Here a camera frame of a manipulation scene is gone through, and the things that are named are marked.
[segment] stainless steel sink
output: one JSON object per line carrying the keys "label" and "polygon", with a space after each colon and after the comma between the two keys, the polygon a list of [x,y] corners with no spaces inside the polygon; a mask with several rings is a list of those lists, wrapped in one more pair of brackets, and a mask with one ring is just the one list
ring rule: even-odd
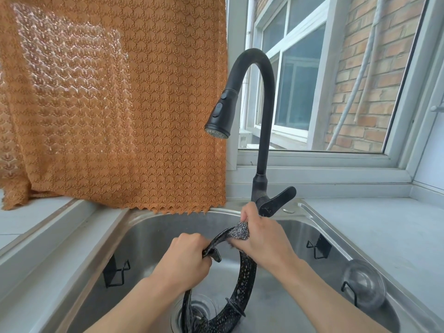
{"label": "stainless steel sink", "polygon": [[[280,211],[275,215],[275,219],[283,226],[297,255],[306,260],[330,286],[348,299],[348,296],[340,291],[344,265],[348,260],[367,259],[377,269],[380,268],[322,220],[308,205],[300,203],[297,209],[298,212],[294,214]],[[84,272],[82,278],[86,282],[82,284],[82,289],[77,287],[71,291],[69,298],[76,301],[73,301],[74,305],[70,308],[65,308],[64,319],[58,326],[58,332],[83,332],[107,313],[140,279],[151,274],[171,240],[182,232],[199,232],[207,238],[213,238],[239,221],[239,212],[224,209],[191,215],[154,215],[141,211],[131,213],[124,220],[122,227],[114,231],[104,244],[95,262],[90,264],[91,268]],[[321,234],[332,247],[328,258],[314,259],[313,249],[306,248],[306,244],[307,241],[315,244]],[[230,297],[239,273],[238,251],[226,243],[222,243],[218,249],[222,262],[213,263],[210,274],[193,290],[193,304],[210,318],[225,306],[225,297]],[[101,271],[113,253],[118,268],[129,260],[131,269],[125,271],[124,285],[106,288]],[[433,313],[418,304],[416,299],[410,298],[411,295],[402,290],[402,287],[386,278],[384,271],[380,272],[384,275],[388,295],[382,307],[368,313],[369,316],[392,332],[442,331],[442,323]],[[113,282],[119,281],[118,273]],[[181,303],[180,298],[174,302],[158,319],[153,332],[180,333],[178,315]],[[279,282],[268,272],[258,268],[253,293],[246,309],[246,318],[241,319],[235,332],[293,333],[315,330]]]}

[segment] left hand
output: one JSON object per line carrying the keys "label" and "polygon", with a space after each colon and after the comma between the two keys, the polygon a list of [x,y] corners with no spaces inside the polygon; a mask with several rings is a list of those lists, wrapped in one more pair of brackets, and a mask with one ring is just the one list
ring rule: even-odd
{"label": "left hand", "polygon": [[150,277],[166,283],[178,294],[192,289],[210,271],[211,258],[202,258],[202,251],[209,243],[201,234],[181,234],[174,238]]}

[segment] sink drain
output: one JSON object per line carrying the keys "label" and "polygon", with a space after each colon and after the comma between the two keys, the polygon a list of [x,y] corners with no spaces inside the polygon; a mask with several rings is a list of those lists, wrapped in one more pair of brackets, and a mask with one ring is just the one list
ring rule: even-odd
{"label": "sink drain", "polygon": [[[173,312],[171,314],[171,330],[173,333],[182,333],[180,318],[182,317],[182,302],[183,299],[179,300],[174,306]],[[213,319],[216,316],[216,307],[214,303],[207,296],[203,294],[192,294],[191,296],[191,309],[193,314],[197,318],[202,318],[205,316],[208,320]]]}

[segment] black faucet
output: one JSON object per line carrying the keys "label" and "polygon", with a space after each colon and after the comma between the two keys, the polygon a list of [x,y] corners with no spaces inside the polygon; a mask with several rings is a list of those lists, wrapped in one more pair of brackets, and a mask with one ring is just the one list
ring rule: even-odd
{"label": "black faucet", "polygon": [[261,138],[259,141],[258,167],[253,178],[251,201],[256,203],[259,215],[271,217],[279,208],[296,196],[296,188],[288,187],[279,195],[267,196],[268,148],[270,144],[271,125],[274,107],[274,74],[270,60],[262,50],[252,48],[245,50],[234,62],[226,82],[225,90],[211,112],[205,125],[205,131],[216,138],[227,139],[233,124],[236,101],[242,86],[242,80],[248,68],[256,64],[261,72],[264,83],[264,107],[262,110]]}

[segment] orange knit curtain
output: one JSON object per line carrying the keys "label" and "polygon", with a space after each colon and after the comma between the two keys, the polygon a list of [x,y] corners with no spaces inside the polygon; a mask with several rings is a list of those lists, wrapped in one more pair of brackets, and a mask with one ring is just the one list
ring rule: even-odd
{"label": "orange knit curtain", "polygon": [[225,0],[0,0],[3,208],[225,203]]}

